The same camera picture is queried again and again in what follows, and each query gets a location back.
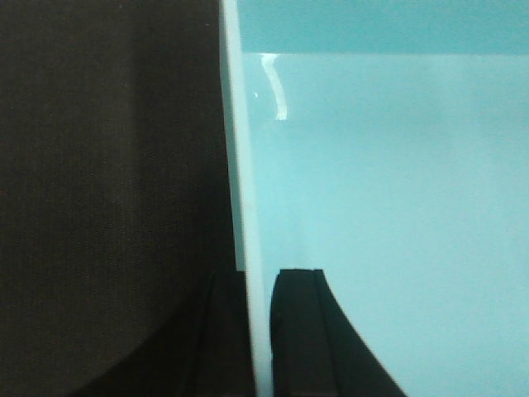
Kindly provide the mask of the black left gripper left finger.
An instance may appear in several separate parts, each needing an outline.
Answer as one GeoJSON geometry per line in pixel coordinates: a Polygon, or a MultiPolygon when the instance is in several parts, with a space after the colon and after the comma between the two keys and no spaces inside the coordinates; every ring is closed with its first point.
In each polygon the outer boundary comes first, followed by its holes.
{"type": "Polygon", "coordinates": [[[76,396],[254,396],[245,274],[210,274],[172,316],[76,396]]]}

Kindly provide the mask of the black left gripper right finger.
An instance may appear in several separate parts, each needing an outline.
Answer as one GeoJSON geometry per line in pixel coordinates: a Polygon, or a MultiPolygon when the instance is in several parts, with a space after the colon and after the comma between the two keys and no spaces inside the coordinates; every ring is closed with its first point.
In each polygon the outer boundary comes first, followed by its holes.
{"type": "Polygon", "coordinates": [[[402,396],[337,303],[322,270],[281,270],[270,341],[276,396],[402,396]]]}

